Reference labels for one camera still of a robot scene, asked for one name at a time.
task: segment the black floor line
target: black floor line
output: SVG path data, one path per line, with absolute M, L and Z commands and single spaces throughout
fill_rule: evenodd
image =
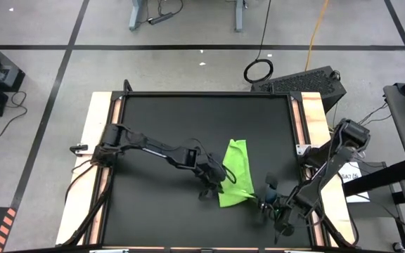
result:
M 60 63 L 60 67 L 57 72 L 56 80 L 54 81 L 53 88 L 49 94 L 48 102 L 46 103 L 45 110 L 43 112 L 43 116 L 41 117 L 39 128 L 37 129 L 37 133 L 35 134 L 35 139 L 32 144 L 31 150 L 29 151 L 29 155 L 27 156 L 25 167 L 22 171 L 20 181 L 18 182 L 17 189 L 12 199 L 11 207 L 18 210 L 21 204 L 21 200 L 23 199 L 23 195 L 25 194 L 27 182 L 29 181 L 29 177 L 32 172 L 32 168 L 34 167 L 35 160 L 37 158 L 37 153 L 39 152 L 41 141 L 43 140 L 43 136 L 46 131 L 46 127 L 48 126 L 49 117 L 51 116 L 51 112 L 53 111 L 53 106 L 57 98 L 57 94 L 59 92 L 60 85 L 62 84 L 63 76 L 68 66 L 68 62 L 70 61 L 70 56 L 72 53 L 72 46 L 76 42 L 77 34 L 79 33 L 79 29 L 81 27 L 82 21 L 84 19 L 84 15 L 89 5 L 89 0 L 84 0 L 82 2 L 81 9 L 79 11 L 79 15 L 77 16 L 77 20 L 75 23 L 75 27 L 73 28 L 70 41 L 68 42 L 68 48 L 65 51 L 63 56 L 62 62 Z
M 385 5 L 387 6 L 387 9 L 390 12 L 390 15 L 392 16 L 394 25 L 396 25 L 399 36 L 401 36 L 401 39 L 405 45 L 405 31 L 404 28 L 402 27 L 401 21 L 399 21 L 397 12 L 393 8 L 393 4 L 390 0 L 385 0 Z
M 147 51 L 147 50 L 259 50 L 260 45 L 193 44 L 193 45 L 0 45 L 0 50 L 95 50 L 95 51 Z M 264 50 L 307 51 L 309 45 L 263 45 Z M 385 45 L 315 45 L 314 51 L 405 51 L 405 46 Z

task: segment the desk leg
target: desk leg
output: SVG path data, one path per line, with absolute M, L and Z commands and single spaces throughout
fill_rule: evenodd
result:
M 132 12 L 131 12 L 131 19 L 129 20 L 129 29 L 134 31 L 138 26 L 138 20 L 140 16 L 141 6 L 143 4 L 143 0 L 132 0 Z
M 243 30 L 243 0 L 236 0 L 236 32 Z
M 345 197 L 373 190 L 381 186 L 388 186 L 405 179 L 405 161 L 393 164 L 380 171 L 362 176 L 343 185 Z

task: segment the wooden table frame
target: wooden table frame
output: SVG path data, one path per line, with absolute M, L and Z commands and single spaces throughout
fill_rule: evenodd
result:
M 299 144 L 323 145 L 330 140 L 328 124 L 324 114 L 323 104 L 319 93 L 301 93 L 301 98 L 292 99 L 293 117 L 295 118 L 295 128 Z M 81 143 L 87 144 L 89 149 L 81 151 L 81 157 L 76 159 L 76 166 L 86 160 L 91 159 L 94 147 L 98 145 L 104 126 L 107 123 L 118 123 L 122 112 L 121 98 L 113 100 L 112 92 L 93 92 L 89 111 L 87 113 Z M 88 167 L 83 166 L 76 169 L 72 175 L 72 180 L 79 176 Z M 56 244 L 64 243 L 74 231 L 79 227 L 84 217 L 88 214 L 92 200 L 97 199 L 104 189 L 108 168 L 101 169 L 93 167 L 88 173 L 75 182 L 68 193 L 67 202 L 63 210 L 62 221 L 58 231 Z M 333 222 L 334 226 L 341 232 L 348 242 L 354 242 L 354 234 L 349 220 L 349 212 L 345 195 L 342 189 L 342 182 L 338 176 L 334 177 L 321 191 L 326 215 Z M 102 224 L 102 206 L 94 218 L 91 230 L 79 241 L 79 245 L 84 242 L 96 244 L 99 241 L 100 227 Z M 315 223 L 319 218 L 312 214 L 312 221 Z M 326 232 L 320 225 L 314 227 L 314 237 L 317 245 L 336 246 L 332 238 L 328 238 Z M 141 247 L 141 249 L 164 249 L 162 247 Z

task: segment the wooden edge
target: wooden edge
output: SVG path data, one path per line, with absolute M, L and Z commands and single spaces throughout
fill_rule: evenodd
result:
M 298 142 L 301 145 L 304 145 L 304 144 L 306 144 L 306 141 L 304 139 L 304 132 L 302 130 L 300 107 L 298 105 L 298 102 L 295 99 L 292 100 L 292 107 L 293 107 L 293 114 L 295 117 L 295 126 L 296 126 Z M 318 217 L 318 215 L 315 214 L 315 212 L 312 212 L 311 216 L 312 216 L 312 220 L 314 223 L 316 223 L 320 220 L 320 218 Z M 314 232 L 315 232 L 316 244 L 318 246 L 324 246 L 323 231 L 321 230 L 321 224 L 316 225 L 314 227 Z
M 120 113 L 120 108 L 121 108 L 121 99 L 117 99 L 115 101 L 115 105 L 113 108 L 113 114 L 112 114 L 112 123 L 116 124 L 118 122 L 118 115 Z M 101 195 L 105 188 L 105 184 L 107 183 L 107 177 L 109 174 L 109 168 L 104 168 L 103 174 L 101 175 L 101 181 L 99 182 L 99 193 L 98 196 Z M 103 209 L 104 209 L 104 204 L 101 205 L 101 207 L 98 210 L 98 213 L 95 215 L 95 218 L 93 220 L 93 226 L 91 227 L 91 234 L 90 234 L 90 240 L 89 244 L 96 244 L 98 243 L 98 236 L 99 236 L 99 229 L 101 227 L 101 217 L 103 215 Z
M 323 145 L 330 140 L 328 123 L 324 113 L 321 95 L 318 92 L 302 92 L 302 104 L 306 116 L 307 129 L 311 144 Z M 349 220 L 349 211 L 343 193 L 342 181 L 333 177 L 321 191 L 326 216 L 343 235 L 346 241 L 354 242 L 354 233 Z M 336 247 L 330 237 L 330 244 Z
M 84 125 L 81 143 L 94 138 L 93 142 L 99 142 L 101 133 L 107 121 L 112 92 L 93 92 L 89 111 Z M 91 155 L 82 155 L 76 159 L 75 166 L 91 159 Z M 72 174 L 71 181 L 78 177 L 89 165 L 78 168 Z M 97 168 L 93 167 L 78 181 L 75 182 L 68 193 L 67 202 L 63 210 L 62 220 L 58 231 L 56 244 L 64 243 L 79 227 L 85 216 L 89 213 L 92 189 L 96 179 Z

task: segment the green cloth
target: green cloth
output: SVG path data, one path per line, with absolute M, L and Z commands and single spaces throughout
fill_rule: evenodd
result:
M 245 201 L 248 197 L 254 197 L 251 195 L 254 193 L 254 188 L 252 187 L 250 163 L 245 140 L 231 140 L 229 142 L 223 165 L 233 172 L 237 178 L 237 182 L 233 184 L 228 179 L 221 182 L 224 193 L 218 194 L 219 206 L 230 207 Z

